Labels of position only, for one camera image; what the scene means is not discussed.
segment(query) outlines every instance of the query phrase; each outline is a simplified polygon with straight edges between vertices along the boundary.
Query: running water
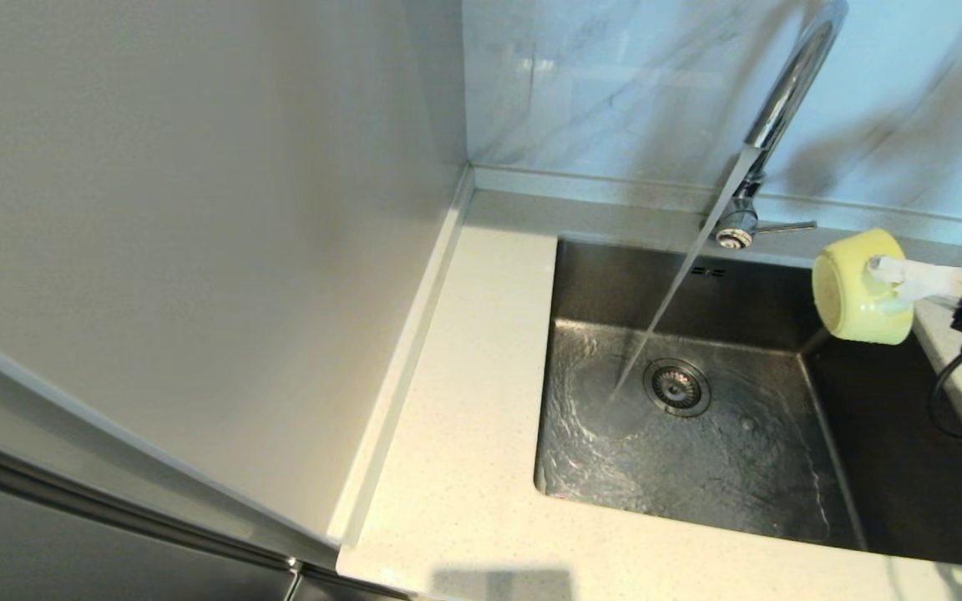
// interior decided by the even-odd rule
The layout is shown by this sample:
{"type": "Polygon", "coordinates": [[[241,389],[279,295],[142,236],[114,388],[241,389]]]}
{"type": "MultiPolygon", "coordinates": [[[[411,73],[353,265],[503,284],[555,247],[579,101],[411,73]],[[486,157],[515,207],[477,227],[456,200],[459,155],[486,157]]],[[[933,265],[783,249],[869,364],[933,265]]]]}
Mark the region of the running water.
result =
{"type": "Polygon", "coordinates": [[[696,240],[692,242],[692,246],[688,247],[688,252],[685,254],[682,266],[678,270],[675,279],[671,282],[671,289],[668,290],[667,295],[663,297],[663,303],[660,303],[660,310],[656,311],[656,316],[653,316],[652,323],[649,324],[648,330],[642,332],[640,342],[637,343],[637,349],[633,351],[633,354],[630,355],[630,360],[623,366],[618,384],[615,384],[615,390],[611,392],[611,399],[614,399],[615,395],[618,395],[618,391],[622,388],[622,385],[625,384],[625,379],[629,377],[630,372],[633,371],[633,365],[637,362],[637,358],[640,357],[641,351],[645,350],[649,335],[651,335],[652,332],[656,330],[656,326],[660,324],[660,319],[663,319],[663,313],[667,311],[667,307],[671,304],[675,293],[678,292],[678,288],[685,279],[685,275],[692,269],[692,263],[696,261],[696,256],[700,254],[703,243],[706,243],[707,237],[711,236],[711,230],[715,228],[718,218],[722,217],[722,211],[726,209],[726,205],[729,205],[730,198],[733,197],[733,193],[736,193],[737,186],[740,186],[741,182],[745,179],[745,174],[748,174],[752,163],[756,163],[759,152],[759,149],[748,144],[745,144],[745,147],[741,149],[741,156],[737,157],[737,163],[734,164],[733,169],[730,170],[730,176],[726,179],[726,185],[722,186],[722,192],[718,195],[718,201],[715,201],[715,208],[711,209],[710,215],[707,216],[707,221],[703,222],[700,235],[696,236],[696,240]]]}

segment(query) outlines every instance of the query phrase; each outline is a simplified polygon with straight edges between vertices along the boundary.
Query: chrome faucet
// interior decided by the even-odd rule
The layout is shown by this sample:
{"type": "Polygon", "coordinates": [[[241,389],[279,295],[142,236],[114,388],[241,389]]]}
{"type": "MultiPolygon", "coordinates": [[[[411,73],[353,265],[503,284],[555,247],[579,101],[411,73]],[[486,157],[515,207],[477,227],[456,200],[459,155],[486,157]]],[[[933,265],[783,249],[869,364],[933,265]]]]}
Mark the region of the chrome faucet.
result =
{"type": "Polygon", "coordinates": [[[812,22],[797,41],[797,46],[790,54],[789,60],[782,68],[779,77],[767,102],[763,105],[759,117],[752,129],[748,130],[745,144],[759,149],[759,156],[748,169],[748,174],[715,225],[715,240],[726,248],[745,248],[752,243],[754,235],[768,232],[789,232],[797,230],[811,230],[816,227],[814,221],[804,221],[801,224],[772,225],[760,228],[759,216],[756,214],[756,192],[763,184],[765,174],[763,168],[771,153],[782,140],[786,127],[797,114],[808,89],[822,68],[826,54],[837,39],[837,34],[844,23],[844,16],[848,14],[848,3],[845,0],[831,0],[818,10],[812,22]]]}

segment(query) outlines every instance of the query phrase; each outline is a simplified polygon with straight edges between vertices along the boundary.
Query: backsplash tile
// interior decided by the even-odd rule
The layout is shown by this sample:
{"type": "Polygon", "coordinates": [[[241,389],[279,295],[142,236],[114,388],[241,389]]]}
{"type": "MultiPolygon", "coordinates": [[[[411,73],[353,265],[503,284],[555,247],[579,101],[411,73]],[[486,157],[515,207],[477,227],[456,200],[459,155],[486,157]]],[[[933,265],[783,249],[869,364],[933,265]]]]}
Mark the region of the backsplash tile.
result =
{"type": "MultiPolygon", "coordinates": [[[[470,159],[714,186],[820,0],[465,0],[470,159]]],[[[962,218],[962,0],[853,3],[770,194],[962,218]]]]}

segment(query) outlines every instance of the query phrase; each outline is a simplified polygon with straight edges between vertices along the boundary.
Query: white countertop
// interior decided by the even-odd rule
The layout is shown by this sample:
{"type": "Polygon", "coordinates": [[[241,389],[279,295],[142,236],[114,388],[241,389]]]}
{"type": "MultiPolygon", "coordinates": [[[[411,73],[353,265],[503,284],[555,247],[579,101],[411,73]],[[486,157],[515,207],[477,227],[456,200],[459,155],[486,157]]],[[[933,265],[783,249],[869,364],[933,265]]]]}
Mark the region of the white countertop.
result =
{"type": "MultiPolygon", "coordinates": [[[[699,221],[479,191],[362,533],[341,550],[337,571],[484,601],[962,598],[962,567],[642,516],[534,487],[557,236],[684,250],[699,221]]],[[[845,235],[761,236],[740,254],[707,254],[806,266],[845,235]]],[[[904,248],[911,258],[962,265],[962,248],[915,240],[904,248]]],[[[916,331],[930,338],[935,360],[962,342],[948,319],[919,312],[916,331]]]]}

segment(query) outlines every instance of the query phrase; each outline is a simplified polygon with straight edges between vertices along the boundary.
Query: stainless steel sink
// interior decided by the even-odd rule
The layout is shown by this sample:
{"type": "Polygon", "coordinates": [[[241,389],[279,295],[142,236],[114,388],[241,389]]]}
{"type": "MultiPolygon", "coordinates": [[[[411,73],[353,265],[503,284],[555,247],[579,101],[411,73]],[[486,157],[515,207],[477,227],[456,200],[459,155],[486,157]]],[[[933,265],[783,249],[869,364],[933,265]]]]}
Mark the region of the stainless steel sink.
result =
{"type": "Polygon", "coordinates": [[[925,416],[923,350],[828,337],[809,270],[698,259],[611,395],[682,258],[560,242],[538,489],[962,563],[962,442],[925,416]]]}

